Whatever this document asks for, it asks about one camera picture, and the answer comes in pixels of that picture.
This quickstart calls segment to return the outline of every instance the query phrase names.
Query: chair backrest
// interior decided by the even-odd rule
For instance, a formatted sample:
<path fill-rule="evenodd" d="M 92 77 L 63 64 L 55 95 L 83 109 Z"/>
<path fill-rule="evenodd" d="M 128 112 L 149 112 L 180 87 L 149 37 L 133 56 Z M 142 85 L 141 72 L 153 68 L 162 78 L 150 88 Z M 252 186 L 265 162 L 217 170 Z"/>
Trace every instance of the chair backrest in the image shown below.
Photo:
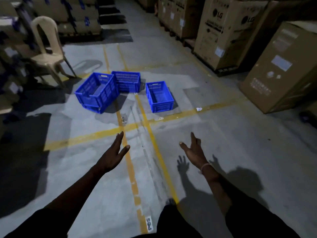
<path fill-rule="evenodd" d="M 43 41 L 38 32 L 37 26 L 40 26 L 44 31 L 53 53 L 64 55 L 63 49 L 61 47 L 61 42 L 58 37 L 57 24 L 50 17 L 39 16 L 35 18 L 31 23 L 31 28 L 36 39 L 38 46 L 40 47 L 41 53 L 46 53 Z"/>

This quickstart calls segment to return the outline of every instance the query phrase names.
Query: blue plastic crate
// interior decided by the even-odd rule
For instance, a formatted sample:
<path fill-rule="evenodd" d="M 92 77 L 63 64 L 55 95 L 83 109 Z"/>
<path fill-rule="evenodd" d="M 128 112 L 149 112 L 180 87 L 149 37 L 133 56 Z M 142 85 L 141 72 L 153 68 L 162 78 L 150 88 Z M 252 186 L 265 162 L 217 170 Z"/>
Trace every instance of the blue plastic crate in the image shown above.
<path fill-rule="evenodd" d="M 173 109 L 174 99 L 164 81 L 146 83 L 146 95 L 153 113 Z"/>
<path fill-rule="evenodd" d="M 84 108 L 101 114 L 119 96 L 119 91 L 113 75 L 93 72 L 75 94 Z"/>
<path fill-rule="evenodd" d="M 138 93 L 140 92 L 141 76 L 140 73 L 112 71 L 117 82 L 119 92 Z"/>

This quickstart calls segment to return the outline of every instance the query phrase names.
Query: black pants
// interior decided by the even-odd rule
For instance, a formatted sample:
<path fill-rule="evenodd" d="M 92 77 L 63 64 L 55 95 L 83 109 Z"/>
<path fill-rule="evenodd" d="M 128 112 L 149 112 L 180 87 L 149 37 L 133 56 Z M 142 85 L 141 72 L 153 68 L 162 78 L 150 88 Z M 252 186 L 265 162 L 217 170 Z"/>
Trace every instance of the black pants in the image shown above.
<path fill-rule="evenodd" d="M 158 219 L 156 233 L 160 236 L 177 234 L 178 237 L 202 238 L 190 224 L 188 224 L 175 205 L 166 205 Z"/>

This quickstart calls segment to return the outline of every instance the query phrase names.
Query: wrist band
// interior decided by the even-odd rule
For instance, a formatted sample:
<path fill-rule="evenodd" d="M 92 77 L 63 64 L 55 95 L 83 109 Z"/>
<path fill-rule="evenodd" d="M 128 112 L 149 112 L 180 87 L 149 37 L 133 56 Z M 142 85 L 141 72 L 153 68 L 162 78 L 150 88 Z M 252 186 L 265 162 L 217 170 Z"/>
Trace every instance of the wrist band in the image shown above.
<path fill-rule="evenodd" d="M 207 165 L 212 166 L 212 165 L 209 164 L 209 163 L 205 163 L 205 164 L 203 164 L 203 166 L 200 168 L 200 171 L 198 171 L 198 173 L 200 173 L 200 174 L 202 175 L 202 174 L 203 174 L 203 168 L 204 168 L 205 166 L 207 166 Z"/>

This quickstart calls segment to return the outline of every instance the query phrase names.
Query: plastic chair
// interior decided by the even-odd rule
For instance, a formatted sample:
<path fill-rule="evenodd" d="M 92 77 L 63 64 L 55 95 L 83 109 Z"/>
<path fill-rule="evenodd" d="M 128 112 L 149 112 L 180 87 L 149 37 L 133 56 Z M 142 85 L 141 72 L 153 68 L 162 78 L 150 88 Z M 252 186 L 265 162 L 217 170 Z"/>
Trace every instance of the plastic chair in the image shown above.
<path fill-rule="evenodd" d="M 48 54 L 45 50 L 45 47 L 43 45 L 41 36 L 38 32 L 37 26 L 40 26 L 45 33 L 49 43 L 50 47 L 52 49 L 52 54 Z M 61 86 L 65 87 L 63 82 L 61 81 L 58 73 L 61 72 L 63 75 L 65 75 L 68 78 L 77 78 L 73 68 L 70 66 L 68 60 L 65 57 L 65 54 L 63 52 L 63 49 L 61 47 L 61 42 L 58 37 L 58 31 L 57 31 L 57 25 L 56 22 L 45 16 L 39 16 L 35 18 L 31 23 L 31 28 L 34 34 L 34 37 L 36 39 L 36 42 L 40 48 L 41 54 L 32 57 L 31 60 L 35 62 L 37 65 L 46 67 L 54 80 Z M 67 65 L 69 66 L 70 70 L 74 74 L 74 76 L 68 75 L 65 73 L 64 69 L 61 66 L 61 63 L 65 61 Z"/>

